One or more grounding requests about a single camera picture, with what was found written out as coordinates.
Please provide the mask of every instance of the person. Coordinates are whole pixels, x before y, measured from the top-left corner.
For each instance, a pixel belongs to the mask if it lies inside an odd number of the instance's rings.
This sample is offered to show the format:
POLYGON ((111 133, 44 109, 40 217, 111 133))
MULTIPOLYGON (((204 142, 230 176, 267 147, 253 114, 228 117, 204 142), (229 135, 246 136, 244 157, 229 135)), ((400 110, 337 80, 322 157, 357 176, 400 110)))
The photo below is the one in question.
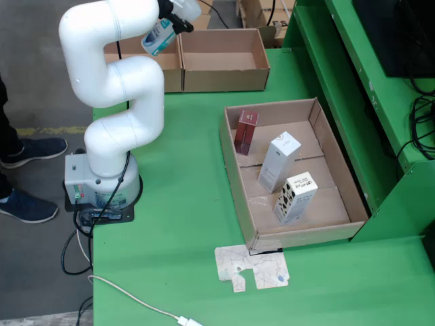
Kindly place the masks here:
MULTIPOLYGON (((19 168, 33 160, 55 158, 68 148, 66 140, 19 139, 10 126, 3 106, 7 102, 6 86, 0 76, 0 165, 6 169, 19 168)), ((25 223, 43 223, 56 216, 58 207, 53 202, 32 197, 13 188, 0 173, 0 214, 9 215, 25 223)))

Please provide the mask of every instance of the black mount plate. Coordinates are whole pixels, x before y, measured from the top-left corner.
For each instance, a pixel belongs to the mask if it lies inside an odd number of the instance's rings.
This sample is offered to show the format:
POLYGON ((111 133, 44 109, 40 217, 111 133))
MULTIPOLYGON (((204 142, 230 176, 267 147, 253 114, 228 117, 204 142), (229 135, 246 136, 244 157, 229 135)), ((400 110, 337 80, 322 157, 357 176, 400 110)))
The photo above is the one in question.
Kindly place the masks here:
MULTIPOLYGON (((142 178, 139 175, 139 180, 140 180, 140 189, 139 189, 139 193, 135 199, 135 201, 133 201, 131 204, 129 204, 127 207, 124 207, 123 209, 117 209, 117 210, 113 210, 113 212, 115 213, 120 213, 122 214, 120 219, 100 219, 100 221, 97 223, 98 225, 103 225, 103 224, 117 224, 117 223, 127 223, 127 222, 132 222, 135 219, 135 205, 136 203, 139 201, 140 197, 142 196, 142 191, 143 191, 143 182, 142 182, 142 178)), ((68 193, 67 190, 65 188, 65 180, 62 183, 62 187, 63 187, 63 191, 65 193, 65 210, 67 212, 73 213, 76 209, 78 210, 78 215, 80 216, 80 212, 82 211, 86 211, 88 209, 94 209, 95 211, 101 211, 101 209, 91 205, 91 204, 77 204, 77 205, 73 205, 71 204, 71 202, 69 201, 69 197, 68 197, 68 193)), ((86 223, 83 223, 84 221, 80 220, 81 224, 85 224, 83 225, 84 227, 86 227, 86 223)))

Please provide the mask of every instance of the robotic arm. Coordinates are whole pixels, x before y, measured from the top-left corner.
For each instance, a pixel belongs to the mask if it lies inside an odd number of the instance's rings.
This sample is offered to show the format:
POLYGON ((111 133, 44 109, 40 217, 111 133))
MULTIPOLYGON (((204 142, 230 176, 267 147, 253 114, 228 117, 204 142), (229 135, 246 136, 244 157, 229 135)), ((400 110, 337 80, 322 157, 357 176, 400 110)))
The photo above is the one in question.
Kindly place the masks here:
MULTIPOLYGON (((91 107, 131 101, 130 110, 98 119, 88 127, 87 154, 67 156, 65 186, 71 203, 104 206, 124 168, 127 152, 154 141, 164 126, 160 66, 145 56, 107 65, 105 45, 153 31, 159 18, 168 19, 175 34, 192 31, 185 18, 195 19, 198 11, 201 14, 192 0, 104 0, 72 7, 62 17, 60 42, 76 96, 91 107)), ((139 173, 133 158, 117 192, 120 199, 111 206, 128 206, 138 193, 139 173)))

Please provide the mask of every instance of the white product box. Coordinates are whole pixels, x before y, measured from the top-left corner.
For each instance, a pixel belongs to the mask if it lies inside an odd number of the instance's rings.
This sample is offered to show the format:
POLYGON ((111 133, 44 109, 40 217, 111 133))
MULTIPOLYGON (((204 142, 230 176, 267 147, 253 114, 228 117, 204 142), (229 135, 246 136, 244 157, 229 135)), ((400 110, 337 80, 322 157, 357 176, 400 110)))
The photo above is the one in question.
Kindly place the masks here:
POLYGON ((269 146, 258 176, 260 185, 270 193, 281 187, 298 157, 299 149, 300 143, 286 131, 275 138, 269 146))
POLYGON ((316 190, 317 185, 308 172, 287 179, 273 209, 281 226, 302 217, 316 190))

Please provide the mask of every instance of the concrete floor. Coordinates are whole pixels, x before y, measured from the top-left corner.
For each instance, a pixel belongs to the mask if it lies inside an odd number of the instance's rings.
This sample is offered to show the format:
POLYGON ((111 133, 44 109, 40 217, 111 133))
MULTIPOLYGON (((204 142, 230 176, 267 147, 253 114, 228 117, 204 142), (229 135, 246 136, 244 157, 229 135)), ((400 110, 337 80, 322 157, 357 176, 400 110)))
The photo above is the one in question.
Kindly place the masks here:
MULTIPOLYGON (((68 152, 84 147, 83 133, 92 121, 92 109, 77 100, 67 77, 58 40, 58 22, 73 5, 88 0, 0 0, 0 74, 10 101, 5 111, 22 136, 65 137, 68 152)), ((215 0, 215 8, 231 28, 241 27, 235 0, 215 0)), ((224 28, 215 12, 210 29, 224 28)), ((86 276, 67 276, 60 254, 73 230, 72 216, 63 210, 63 158, 33 162, 18 170, 2 171, 14 187, 56 202, 57 218, 27 225, 0 215, 0 325, 74 325, 73 315, 22 320, 24 317, 76 311, 92 295, 86 276)), ((86 266, 73 241, 67 264, 86 266)))

